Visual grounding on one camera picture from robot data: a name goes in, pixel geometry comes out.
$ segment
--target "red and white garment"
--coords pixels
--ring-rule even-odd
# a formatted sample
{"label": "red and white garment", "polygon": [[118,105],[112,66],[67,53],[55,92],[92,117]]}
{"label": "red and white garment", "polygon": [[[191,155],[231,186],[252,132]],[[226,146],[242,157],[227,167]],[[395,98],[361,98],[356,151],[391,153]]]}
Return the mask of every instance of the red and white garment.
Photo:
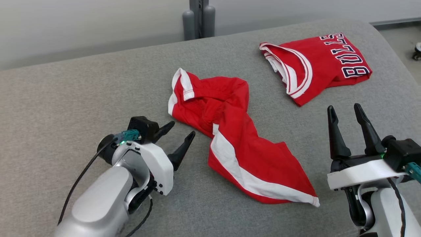
{"label": "red and white garment", "polygon": [[361,52],[335,33],[281,45],[261,43],[260,50],[286,84],[286,92],[302,106],[325,88],[355,85],[372,71]]}
{"label": "red and white garment", "polygon": [[213,138],[208,165],[262,203],[319,199],[301,165],[284,142],[257,135],[247,114],[248,84],[240,78],[199,80],[179,68],[172,81],[168,113]]}

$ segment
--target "red fabric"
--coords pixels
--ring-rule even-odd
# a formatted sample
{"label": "red fabric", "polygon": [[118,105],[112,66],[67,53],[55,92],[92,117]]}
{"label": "red fabric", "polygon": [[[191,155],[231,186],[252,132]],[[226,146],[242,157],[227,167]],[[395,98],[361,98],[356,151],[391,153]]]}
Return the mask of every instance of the red fabric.
{"label": "red fabric", "polygon": [[[369,79],[372,73],[361,52],[342,33],[297,40],[279,46],[264,42],[260,44],[260,49],[269,61],[276,60],[284,64],[286,78],[283,81],[286,83],[287,94],[299,106],[309,102],[325,88],[355,85]],[[291,80],[296,80],[296,87]],[[308,88],[300,88],[306,81],[309,82]]]}
{"label": "red fabric", "polygon": [[[246,81],[227,77],[199,80],[191,73],[187,75],[183,79],[183,74],[174,77],[176,82],[173,82],[175,86],[169,101],[169,113],[180,122],[213,138],[208,158],[208,164],[213,170],[263,203],[296,201],[319,205],[310,181],[286,144],[275,144],[258,136],[247,114],[249,93]],[[193,90],[183,87],[186,81],[191,83]],[[191,95],[192,91],[194,97],[185,100],[184,95]],[[213,124],[219,125],[217,131],[213,132]],[[230,147],[234,148],[235,156],[230,156]],[[245,174],[247,172],[252,175],[252,179]],[[293,192],[293,196],[297,196],[289,197],[290,192],[283,193],[279,185],[303,194]]]}

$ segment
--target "gray floor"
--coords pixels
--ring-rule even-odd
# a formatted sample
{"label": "gray floor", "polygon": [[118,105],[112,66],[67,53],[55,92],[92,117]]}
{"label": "gray floor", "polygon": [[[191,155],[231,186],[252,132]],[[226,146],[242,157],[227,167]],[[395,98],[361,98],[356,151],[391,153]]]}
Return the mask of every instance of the gray floor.
{"label": "gray floor", "polygon": [[421,42],[421,26],[408,26],[396,29],[379,29],[379,32],[389,42],[406,68],[421,86],[421,60],[412,59],[412,53],[417,42]]}

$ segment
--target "white wall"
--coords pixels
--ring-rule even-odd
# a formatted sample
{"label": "white wall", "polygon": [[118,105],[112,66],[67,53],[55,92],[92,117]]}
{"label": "white wall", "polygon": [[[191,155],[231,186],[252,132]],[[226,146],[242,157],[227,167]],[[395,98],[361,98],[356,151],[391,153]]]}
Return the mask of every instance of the white wall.
{"label": "white wall", "polygon": [[341,17],[365,22],[420,18],[421,0],[209,0],[215,35]]}
{"label": "white wall", "polygon": [[1,0],[0,70],[183,40],[188,0]]}

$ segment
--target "gray table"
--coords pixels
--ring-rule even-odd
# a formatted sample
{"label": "gray table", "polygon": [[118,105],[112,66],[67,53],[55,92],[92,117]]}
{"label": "gray table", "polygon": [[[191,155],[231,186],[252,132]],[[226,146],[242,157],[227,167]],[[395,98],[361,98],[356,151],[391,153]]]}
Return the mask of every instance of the gray table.
{"label": "gray table", "polygon": [[[344,32],[372,77],[326,89],[299,108],[261,55],[262,41],[283,43]],[[285,141],[307,173],[321,206],[264,205],[207,166],[210,138],[198,133],[167,197],[154,195],[151,216],[135,236],[355,236],[344,192],[328,188],[326,108],[334,105],[353,154],[364,142],[353,104],[360,103],[380,137],[421,143],[421,96],[414,79],[369,24],[327,20],[139,48],[0,72],[0,236],[52,235],[67,192],[109,133],[144,115],[164,124],[171,79],[183,68],[200,78],[240,77],[250,86],[249,115],[260,136]],[[176,123],[158,144],[167,152],[192,128]],[[70,206],[109,166],[96,161]],[[421,186],[399,189],[421,220]],[[148,204],[134,218],[133,228]]]}

